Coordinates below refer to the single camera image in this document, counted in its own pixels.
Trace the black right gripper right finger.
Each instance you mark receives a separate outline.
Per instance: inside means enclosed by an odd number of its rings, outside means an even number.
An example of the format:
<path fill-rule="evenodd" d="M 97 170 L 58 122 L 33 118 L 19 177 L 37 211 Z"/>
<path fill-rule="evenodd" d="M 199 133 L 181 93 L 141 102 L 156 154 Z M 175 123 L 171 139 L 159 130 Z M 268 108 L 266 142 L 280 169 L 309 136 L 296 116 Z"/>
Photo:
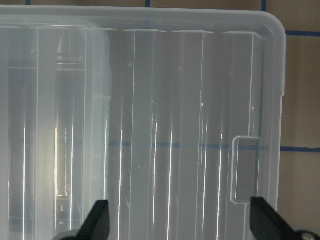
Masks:
<path fill-rule="evenodd" d="M 250 230 L 256 240 L 302 240 L 263 197 L 250 199 Z"/>

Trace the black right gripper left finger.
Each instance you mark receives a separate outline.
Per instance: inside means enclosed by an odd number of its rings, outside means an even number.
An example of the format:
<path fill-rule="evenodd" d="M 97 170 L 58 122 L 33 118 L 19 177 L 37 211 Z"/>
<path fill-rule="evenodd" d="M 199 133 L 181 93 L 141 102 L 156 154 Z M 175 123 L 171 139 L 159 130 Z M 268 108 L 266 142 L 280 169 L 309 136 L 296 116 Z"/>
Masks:
<path fill-rule="evenodd" d="M 107 240 L 110 234 L 108 200 L 97 200 L 76 235 L 77 240 Z"/>

